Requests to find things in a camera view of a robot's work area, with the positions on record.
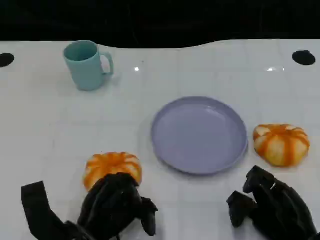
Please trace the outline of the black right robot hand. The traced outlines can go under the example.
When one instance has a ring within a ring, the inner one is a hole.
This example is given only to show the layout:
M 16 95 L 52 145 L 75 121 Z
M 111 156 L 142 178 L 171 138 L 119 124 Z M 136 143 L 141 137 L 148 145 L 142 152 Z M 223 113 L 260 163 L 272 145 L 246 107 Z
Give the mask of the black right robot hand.
M 270 172 L 255 165 L 246 175 L 243 192 L 227 199 L 233 227 L 250 218 L 269 240 L 318 240 L 311 212 L 300 195 Z

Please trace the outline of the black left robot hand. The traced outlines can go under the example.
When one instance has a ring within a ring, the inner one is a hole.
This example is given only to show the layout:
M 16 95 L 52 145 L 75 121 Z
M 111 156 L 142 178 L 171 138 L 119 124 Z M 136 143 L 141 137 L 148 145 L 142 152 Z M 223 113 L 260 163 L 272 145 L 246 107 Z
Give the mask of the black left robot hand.
M 87 193 L 77 224 L 96 240 L 120 239 L 136 219 L 149 236 L 156 234 L 158 208 L 138 192 L 139 184 L 128 173 L 107 174 Z

